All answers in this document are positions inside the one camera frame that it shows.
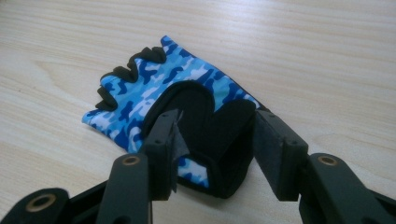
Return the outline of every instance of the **camouflage pattern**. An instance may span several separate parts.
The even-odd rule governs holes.
[[[172,84],[195,80],[213,93],[215,110],[235,99],[259,103],[218,68],[188,53],[168,36],[161,40],[166,53],[165,63],[153,63],[136,58],[138,80],[130,83],[116,76],[101,79],[101,85],[118,103],[114,111],[100,109],[86,113],[82,122],[114,140],[129,153],[138,152],[144,139],[143,120],[160,95]],[[206,168],[195,161],[181,158],[178,175],[190,182],[209,187]]]

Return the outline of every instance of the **glove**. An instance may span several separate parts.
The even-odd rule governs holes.
[[[162,112],[182,111],[178,126],[191,154],[179,159],[178,182],[228,198],[246,176],[254,112],[265,107],[168,36],[161,43],[134,55],[130,70],[116,67],[104,75],[103,101],[82,122],[136,153]]]

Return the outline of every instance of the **metal ring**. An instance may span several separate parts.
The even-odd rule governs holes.
[[[330,165],[330,166],[334,166],[337,165],[337,160],[333,159],[332,157],[328,157],[328,156],[319,156],[318,160],[321,163],[324,163],[326,165]]]
[[[26,205],[26,211],[28,212],[39,212],[43,209],[50,207],[56,201],[56,196],[54,194],[43,194],[38,197],[33,198]]]
[[[125,159],[123,159],[122,164],[124,165],[135,165],[140,162],[140,159],[136,156],[130,156]]]

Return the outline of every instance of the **wooden table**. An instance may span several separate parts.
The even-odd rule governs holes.
[[[396,198],[396,2],[0,0],[0,218],[25,195],[74,196],[124,151],[80,122],[99,78],[170,35],[310,146]],[[229,200],[179,187],[154,223],[301,223],[257,162]]]

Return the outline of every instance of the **wood grain surface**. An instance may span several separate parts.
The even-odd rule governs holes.
[[[310,146],[396,198],[394,0],[0,0],[0,218],[22,197],[74,196],[124,153],[81,123],[99,78],[169,35],[213,63]],[[179,187],[154,223],[301,223],[257,162],[228,200]]]

